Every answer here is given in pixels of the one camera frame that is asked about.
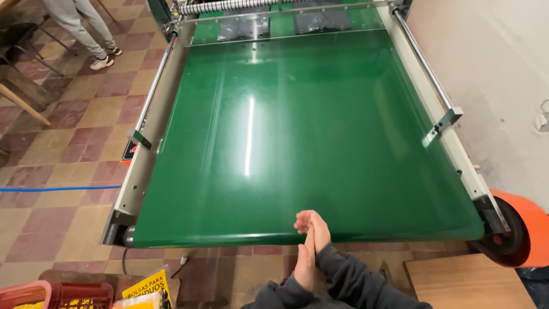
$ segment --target metal chair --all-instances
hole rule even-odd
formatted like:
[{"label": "metal chair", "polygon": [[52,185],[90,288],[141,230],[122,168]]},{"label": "metal chair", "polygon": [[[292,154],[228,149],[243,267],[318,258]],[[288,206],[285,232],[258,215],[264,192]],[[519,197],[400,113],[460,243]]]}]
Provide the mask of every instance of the metal chair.
[{"label": "metal chair", "polygon": [[[15,25],[9,25],[9,26],[4,27],[4,28],[0,28],[0,48],[1,49],[6,49],[6,50],[8,50],[12,47],[18,48],[18,49],[22,50],[24,53],[26,53],[27,55],[29,55],[31,58],[33,58],[33,59],[37,60],[38,62],[42,63],[45,67],[47,67],[51,71],[54,71],[56,74],[58,74],[60,76],[64,76],[63,74],[61,74],[61,72],[57,71],[51,65],[47,64],[44,61],[44,57],[42,57],[42,55],[40,55],[40,52],[38,51],[36,46],[34,46],[30,42],[33,34],[38,29],[42,30],[46,35],[51,37],[55,42],[58,42],[59,44],[61,44],[61,46],[65,47],[66,50],[73,53],[74,56],[78,56],[75,51],[71,50],[69,47],[67,47],[67,45],[63,44],[56,37],[54,37],[51,33],[46,31],[40,25],[34,24],[34,23],[15,24]],[[36,55],[30,53],[28,50],[24,49],[23,48],[24,44],[28,44],[30,46],[30,48],[36,53],[36,55],[38,55],[38,57],[36,57]],[[13,64],[8,60],[8,57],[5,56],[4,50],[2,52],[0,52],[0,57],[2,57],[9,65],[13,66]]]}]

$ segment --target blue cable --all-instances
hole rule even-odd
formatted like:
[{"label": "blue cable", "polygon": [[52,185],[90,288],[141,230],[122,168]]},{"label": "blue cable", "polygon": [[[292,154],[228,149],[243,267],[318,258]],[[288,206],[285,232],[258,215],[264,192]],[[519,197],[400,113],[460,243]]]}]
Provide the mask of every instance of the blue cable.
[{"label": "blue cable", "polygon": [[65,190],[96,190],[96,189],[114,189],[122,186],[98,186],[98,187],[45,187],[45,188],[19,188],[19,187],[0,187],[0,192],[45,192],[45,191],[65,191]]}]

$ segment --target person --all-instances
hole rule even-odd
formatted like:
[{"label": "person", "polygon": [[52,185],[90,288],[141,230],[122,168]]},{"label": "person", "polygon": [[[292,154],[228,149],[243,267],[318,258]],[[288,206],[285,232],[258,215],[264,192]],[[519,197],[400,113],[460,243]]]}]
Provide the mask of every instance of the person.
[{"label": "person", "polygon": [[[109,28],[107,28],[107,25],[89,0],[42,0],[42,2],[52,19],[72,34],[78,42],[86,46],[96,57],[95,61],[89,66],[92,70],[110,67],[114,63],[114,59],[107,54],[115,56],[122,54],[122,50],[116,46]],[[102,49],[82,26],[79,12],[103,37],[107,46],[106,49]]]},{"label": "person", "polygon": [[[281,285],[268,282],[255,302],[243,309],[330,308],[330,309],[432,309],[387,284],[350,253],[338,254],[331,243],[328,225],[320,215],[306,210],[296,215],[294,227],[306,233],[305,244],[298,246],[298,261],[292,275]],[[315,266],[326,276],[333,300],[321,301],[312,293]]]}]

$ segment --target tiled floor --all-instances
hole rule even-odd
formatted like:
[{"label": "tiled floor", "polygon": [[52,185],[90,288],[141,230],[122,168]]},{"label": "tiled floor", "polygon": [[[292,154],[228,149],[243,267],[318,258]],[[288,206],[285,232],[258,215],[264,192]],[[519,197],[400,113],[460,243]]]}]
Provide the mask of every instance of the tiled floor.
[{"label": "tiled floor", "polygon": [[[37,34],[34,40],[47,61],[66,76],[56,76],[30,58],[17,62],[24,75],[58,100],[43,112],[52,123],[49,127],[7,99],[0,100],[0,135],[12,149],[8,164],[0,169],[0,186],[123,182],[127,168],[119,159],[127,142],[125,132],[135,124],[166,42],[144,0],[103,2],[119,22],[112,23],[101,8],[98,11],[124,50],[112,67],[91,71],[89,53],[51,20],[45,23],[46,29],[77,50],[78,56],[46,35]],[[19,17],[21,12],[32,12],[27,19],[35,20],[43,9],[38,0],[24,0],[14,12]],[[122,250],[97,244],[116,194],[115,189],[0,194],[0,286],[34,280],[49,268],[121,273]],[[402,261],[467,252],[460,241],[337,246],[341,252],[354,252],[373,269],[387,265],[394,285],[406,292],[410,287]],[[131,274],[144,275],[164,264],[175,270],[181,254],[188,251],[129,250],[126,268]],[[268,280],[287,276],[296,261],[295,246],[191,251],[191,260],[178,275],[182,297],[189,304],[218,294],[231,307],[239,307],[251,301]]]}]

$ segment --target green conveyor belt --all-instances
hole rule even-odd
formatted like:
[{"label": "green conveyor belt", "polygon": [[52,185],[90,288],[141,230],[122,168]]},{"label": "green conveyor belt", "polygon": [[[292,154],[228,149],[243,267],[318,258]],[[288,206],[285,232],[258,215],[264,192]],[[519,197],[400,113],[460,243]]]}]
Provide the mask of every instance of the green conveyor belt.
[{"label": "green conveyor belt", "polygon": [[478,239],[483,223],[385,30],[193,46],[137,247]]}]

